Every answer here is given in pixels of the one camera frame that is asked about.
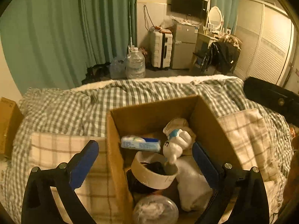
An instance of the clothing pile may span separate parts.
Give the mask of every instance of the clothing pile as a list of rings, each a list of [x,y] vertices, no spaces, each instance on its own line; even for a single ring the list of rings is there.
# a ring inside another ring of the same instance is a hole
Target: clothing pile
[[[211,44],[201,62],[201,71],[214,66],[223,75],[233,72],[241,52],[241,41],[233,35],[224,35]]]

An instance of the white mirror frame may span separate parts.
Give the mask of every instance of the white mirror frame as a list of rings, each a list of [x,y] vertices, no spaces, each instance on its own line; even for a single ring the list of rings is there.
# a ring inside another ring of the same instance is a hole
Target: white mirror frame
[[[217,10],[217,12],[220,14],[220,23],[219,23],[219,26],[214,27],[215,30],[218,30],[218,29],[220,29],[221,24],[222,24],[222,14],[221,14],[220,9],[219,9],[217,6],[214,6],[214,7],[212,7],[212,8],[209,10],[209,13],[208,13],[208,15],[207,15],[207,23],[210,22],[209,15],[210,15],[210,12],[211,12],[212,9]]]

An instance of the brown cardboard box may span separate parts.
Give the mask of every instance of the brown cardboard box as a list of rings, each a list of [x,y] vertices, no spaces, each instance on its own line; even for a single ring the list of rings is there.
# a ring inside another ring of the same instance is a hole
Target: brown cardboard box
[[[111,110],[107,114],[107,151],[119,211],[125,224],[132,223],[133,199],[125,172],[130,168],[137,151],[120,148],[121,137],[137,135],[155,137],[162,143],[166,124],[176,117],[188,120],[210,157],[219,164],[226,162],[240,168],[240,162],[221,126],[200,96],[189,96],[149,104]],[[178,223],[193,224],[196,212],[180,213]]]
[[[0,99],[0,156],[11,158],[13,140],[23,120],[15,101]]]

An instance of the suitcase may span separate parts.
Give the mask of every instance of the suitcase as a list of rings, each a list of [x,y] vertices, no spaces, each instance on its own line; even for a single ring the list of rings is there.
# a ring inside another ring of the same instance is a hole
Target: suitcase
[[[150,49],[153,67],[169,67],[172,50],[172,34],[152,31],[150,35]]]

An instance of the television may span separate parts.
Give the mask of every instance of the television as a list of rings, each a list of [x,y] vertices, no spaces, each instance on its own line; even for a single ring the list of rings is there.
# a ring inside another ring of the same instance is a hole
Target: television
[[[205,0],[171,0],[172,12],[182,13],[199,19],[207,18],[207,1]]]

